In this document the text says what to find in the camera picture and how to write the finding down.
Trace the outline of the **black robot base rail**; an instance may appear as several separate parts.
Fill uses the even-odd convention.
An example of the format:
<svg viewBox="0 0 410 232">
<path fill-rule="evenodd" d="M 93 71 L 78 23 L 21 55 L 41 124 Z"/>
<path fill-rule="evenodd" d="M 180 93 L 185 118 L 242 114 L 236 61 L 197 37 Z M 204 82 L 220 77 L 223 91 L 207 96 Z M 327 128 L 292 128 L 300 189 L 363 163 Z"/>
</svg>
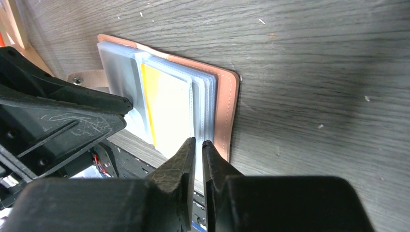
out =
<svg viewBox="0 0 410 232">
<path fill-rule="evenodd" d="M 108 140 L 94 146 L 91 154 L 97 169 L 109 177 L 144 178 L 156 169 Z M 191 227 L 193 232 L 207 231 L 205 198 L 196 191 L 193 192 Z"/>
</svg>

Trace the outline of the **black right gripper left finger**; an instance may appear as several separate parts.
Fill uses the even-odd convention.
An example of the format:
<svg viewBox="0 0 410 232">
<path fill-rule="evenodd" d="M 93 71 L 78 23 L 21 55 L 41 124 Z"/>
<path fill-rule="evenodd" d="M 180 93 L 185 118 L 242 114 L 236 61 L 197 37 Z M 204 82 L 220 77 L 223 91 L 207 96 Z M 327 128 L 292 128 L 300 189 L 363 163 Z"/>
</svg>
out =
<svg viewBox="0 0 410 232">
<path fill-rule="evenodd" d="M 4 232 L 187 232 L 195 138 L 145 178 L 43 178 L 25 187 Z"/>
</svg>

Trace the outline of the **yellow credit card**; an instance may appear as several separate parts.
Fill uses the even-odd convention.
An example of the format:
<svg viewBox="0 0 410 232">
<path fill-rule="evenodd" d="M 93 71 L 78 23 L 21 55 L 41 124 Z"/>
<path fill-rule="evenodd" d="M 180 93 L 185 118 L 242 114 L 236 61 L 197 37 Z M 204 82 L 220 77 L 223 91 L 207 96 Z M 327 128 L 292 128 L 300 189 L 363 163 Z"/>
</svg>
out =
<svg viewBox="0 0 410 232">
<path fill-rule="evenodd" d="M 152 142 L 166 158 L 192 137 L 191 84 L 141 64 Z"/>
</svg>

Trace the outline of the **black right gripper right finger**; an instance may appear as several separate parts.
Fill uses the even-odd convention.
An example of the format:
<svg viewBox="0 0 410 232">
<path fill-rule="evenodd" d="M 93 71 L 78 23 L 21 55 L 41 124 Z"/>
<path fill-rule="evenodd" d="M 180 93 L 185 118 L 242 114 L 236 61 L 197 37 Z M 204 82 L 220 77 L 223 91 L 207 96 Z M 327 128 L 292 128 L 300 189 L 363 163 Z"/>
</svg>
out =
<svg viewBox="0 0 410 232">
<path fill-rule="evenodd" d="M 246 176 L 211 141 L 202 145 L 210 232 L 372 232 L 348 181 L 336 176 Z"/>
</svg>

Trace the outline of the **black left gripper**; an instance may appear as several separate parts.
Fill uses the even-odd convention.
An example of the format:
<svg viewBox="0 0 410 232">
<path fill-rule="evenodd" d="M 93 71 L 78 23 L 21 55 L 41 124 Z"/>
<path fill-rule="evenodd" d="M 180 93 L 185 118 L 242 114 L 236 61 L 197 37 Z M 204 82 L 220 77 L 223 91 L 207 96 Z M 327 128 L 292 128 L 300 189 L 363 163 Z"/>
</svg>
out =
<svg viewBox="0 0 410 232">
<path fill-rule="evenodd" d="M 124 97 L 52 77 L 1 48 L 0 161 L 23 181 L 0 185 L 0 209 L 13 206 L 26 182 L 70 178 L 93 165 L 87 150 L 125 128 L 131 108 Z"/>
</svg>

